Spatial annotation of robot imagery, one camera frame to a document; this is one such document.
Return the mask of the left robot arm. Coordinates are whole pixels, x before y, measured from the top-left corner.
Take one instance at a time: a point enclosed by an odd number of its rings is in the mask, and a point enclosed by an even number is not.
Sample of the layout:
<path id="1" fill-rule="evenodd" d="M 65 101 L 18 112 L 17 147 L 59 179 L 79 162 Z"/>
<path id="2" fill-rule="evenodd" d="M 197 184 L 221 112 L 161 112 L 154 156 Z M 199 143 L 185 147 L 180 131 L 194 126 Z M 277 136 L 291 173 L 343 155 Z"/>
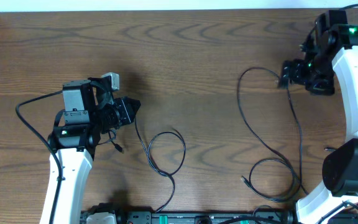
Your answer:
<path id="1" fill-rule="evenodd" d="M 119 76 L 105 74 L 65 83 L 65 104 L 53 125 L 48 143 L 50 178 L 41 223 L 79 223 L 86 180 L 101 135 L 134 122 L 140 101 L 115 98 Z"/>

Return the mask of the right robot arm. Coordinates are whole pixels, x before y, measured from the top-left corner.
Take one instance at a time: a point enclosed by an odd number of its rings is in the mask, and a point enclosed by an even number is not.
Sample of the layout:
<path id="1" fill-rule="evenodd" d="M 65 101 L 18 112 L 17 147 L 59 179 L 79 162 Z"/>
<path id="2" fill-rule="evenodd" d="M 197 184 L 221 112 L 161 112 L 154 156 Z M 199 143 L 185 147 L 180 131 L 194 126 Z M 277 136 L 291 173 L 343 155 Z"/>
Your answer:
<path id="1" fill-rule="evenodd" d="M 358 26 L 348 23 L 345 10 L 329 10 L 315 20 L 301 49 L 303 60 L 283 63 L 279 87 L 298 84 L 331 96 L 337 79 L 346 115 L 345 143 L 324 159 L 319 185 L 295 204 L 296 222 L 327 223 L 358 203 Z"/>

